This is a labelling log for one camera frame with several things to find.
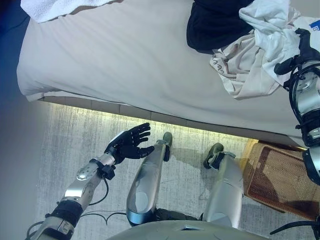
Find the wire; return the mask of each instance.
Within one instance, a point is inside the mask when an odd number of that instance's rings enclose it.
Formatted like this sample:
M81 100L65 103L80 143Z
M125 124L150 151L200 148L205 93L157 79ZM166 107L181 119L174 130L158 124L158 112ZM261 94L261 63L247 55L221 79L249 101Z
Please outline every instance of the wire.
M98 203L101 203L101 202L102 202L103 200L105 200L106 197L108 196L108 193L109 193L109 185L108 185L108 183L107 183L106 178L103 178L103 181L104 181L104 183L105 183L105 185L106 185L106 193L105 193L104 197L101 198L99 201L96 201L96 202L94 202L94 203L90 203L89 206L92 206L92 205L96 205L96 204L98 204Z
M25 22L25 20L28 19L28 18L29 18L29 16L26 16L26 17L22 20L22 22L20 22L18 25L13 26L13 27L10 27L9 29L5 30L4 32L0 32L0 35L5 35L5 34L7 34L9 31L11 31L12 29L16 29L16 28L20 27L20 26Z
M86 214L81 215L80 218L85 217L85 216L89 216L89 215L96 215L96 216L102 217L104 219L104 221L105 221L105 225L108 225L108 220L113 215L127 215L127 214L124 213L124 212L114 212L114 213L110 214L107 218L105 218L105 216L103 216L103 215L101 215L99 213L86 213Z
M34 231L33 233L30 233L30 230L31 230L33 227L35 227L35 226L37 226L37 225L40 225L40 224L43 224L43 223L44 223L44 221L38 221L38 222L32 224L32 225L28 228L28 230L26 231L26 239L25 239L25 240L30 240L31 237L36 234L37 231Z
M290 229L290 228L294 228L294 227L299 227L299 226L318 226L319 227L319 222L316 221L294 221L294 222L290 222L286 225L283 225L281 227L279 227L278 229L270 232L270 235L279 233L283 230L286 229Z
M126 213L124 213L124 212L114 212L114 213L112 213L112 214L110 214L107 218L106 218L106 224L108 225L108 220L109 220L109 218L110 217L112 217L113 215L127 215Z
M108 225L108 221L107 221L107 219L105 218L105 216L103 216L103 215L101 215L101 214L99 214L99 213L87 213L87 214L83 214L83 215L80 216L80 218L85 217L85 216L89 216L89 215L96 215L96 216L102 217L102 218L104 219L104 221L105 221L105 225Z

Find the gray carpet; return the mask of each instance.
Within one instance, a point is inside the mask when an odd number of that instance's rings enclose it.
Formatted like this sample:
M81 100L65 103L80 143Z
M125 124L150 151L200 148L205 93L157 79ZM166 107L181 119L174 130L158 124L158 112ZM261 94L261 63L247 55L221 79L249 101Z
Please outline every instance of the gray carpet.
M65 189L75 179L77 170L92 157L100 156L109 140L122 130L130 129L145 121L70 106L50 104L49 124L42 144L42 159L37 185L37 212L34 221L41 221L51 213ZM205 210L206 200L216 172L203 168L202 162L210 147L217 142L226 151L238 157L247 143L247 138L230 136L160 122L150 122L151 136L147 146L161 139L164 132L173 135L172 156L163 163L162 178L157 206L199 217ZM109 195L102 203L90 206L86 212L99 211L104 216L124 211L132 181L141 160L125 159L116 166L115 177L109 181ZM100 184L93 200L100 199L106 191ZM301 220L288 213L279 213L249 198L243 199L240 227L248 232L269 237L269 232L283 224ZM115 215L108 226L98 216L80 219L74 240L104 240L130 225L126 216ZM298 227L274 235L271 239L312 239L310 227Z

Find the brown basket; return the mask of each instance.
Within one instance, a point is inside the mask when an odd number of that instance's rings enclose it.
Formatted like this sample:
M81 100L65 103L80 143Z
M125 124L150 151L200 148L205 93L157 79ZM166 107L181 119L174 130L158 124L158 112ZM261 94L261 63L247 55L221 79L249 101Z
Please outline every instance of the brown basket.
M306 219L319 215L320 187L308 178L302 152L256 143L242 167L247 197Z

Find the white bed sheet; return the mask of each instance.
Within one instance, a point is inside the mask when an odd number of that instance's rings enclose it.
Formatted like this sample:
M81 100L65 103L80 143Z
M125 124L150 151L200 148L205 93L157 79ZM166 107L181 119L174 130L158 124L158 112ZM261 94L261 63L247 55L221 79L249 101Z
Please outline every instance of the white bed sheet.
M45 23L31 20L17 67L22 94L32 101L62 91L300 138L284 89L233 99L211 56L187 46L192 3L124 0Z

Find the black cloth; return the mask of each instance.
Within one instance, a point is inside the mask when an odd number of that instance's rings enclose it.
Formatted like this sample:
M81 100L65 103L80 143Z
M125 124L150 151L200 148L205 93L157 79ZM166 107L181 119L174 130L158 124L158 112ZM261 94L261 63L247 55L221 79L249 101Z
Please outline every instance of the black cloth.
M189 47L198 52L227 46L248 34L252 26L239 17L239 9L254 0L195 0L186 28Z

